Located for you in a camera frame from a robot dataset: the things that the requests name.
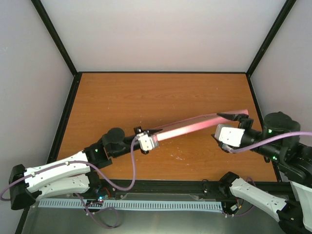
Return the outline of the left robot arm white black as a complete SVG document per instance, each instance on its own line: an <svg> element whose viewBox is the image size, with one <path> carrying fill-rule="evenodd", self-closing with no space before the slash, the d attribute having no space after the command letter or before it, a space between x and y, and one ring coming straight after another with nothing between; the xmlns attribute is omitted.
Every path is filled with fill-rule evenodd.
<svg viewBox="0 0 312 234"><path fill-rule="evenodd" d="M121 128L112 128L96 143L65 159L37 167L18 164L12 168L8 201L12 210L22 210L35 202L66 193L97 196L101 183L97 171L112 164L112 159L141 150L147 154L158 146L156 133L161 128L134 129L126 136Z"/></svg>

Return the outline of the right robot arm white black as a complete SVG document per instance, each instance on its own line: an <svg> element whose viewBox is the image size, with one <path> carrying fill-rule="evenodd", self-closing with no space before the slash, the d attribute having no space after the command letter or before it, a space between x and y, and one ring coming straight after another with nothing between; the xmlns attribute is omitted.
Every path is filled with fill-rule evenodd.
<svg viewBox="0 0 312 234"><path fill-rule="evenodd" d="M283 112L264 117L262 130L252 128L247 114L219 113L219 117L238 121L238 127L219 124L213 135L219 147L232 154L253 151L275 163L290 181L297 201L275 197L228 172L219 181L225 196L241 198L269 214L287 234L312 232L312 148L300 143L300 124Z"/></svg>

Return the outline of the pink wooden picture frame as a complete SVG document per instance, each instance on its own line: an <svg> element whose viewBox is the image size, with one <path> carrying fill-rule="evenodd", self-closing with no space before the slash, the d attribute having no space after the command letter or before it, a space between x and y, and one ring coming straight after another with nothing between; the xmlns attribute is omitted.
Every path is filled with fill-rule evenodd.
<svg viewBox="0 0 312 234"><path fill-rule="evenodd" d="M218 116L217 113L205 114L158 127L162 131L155 133L155 136L160 142L227 122L229 120Z"/></svg>

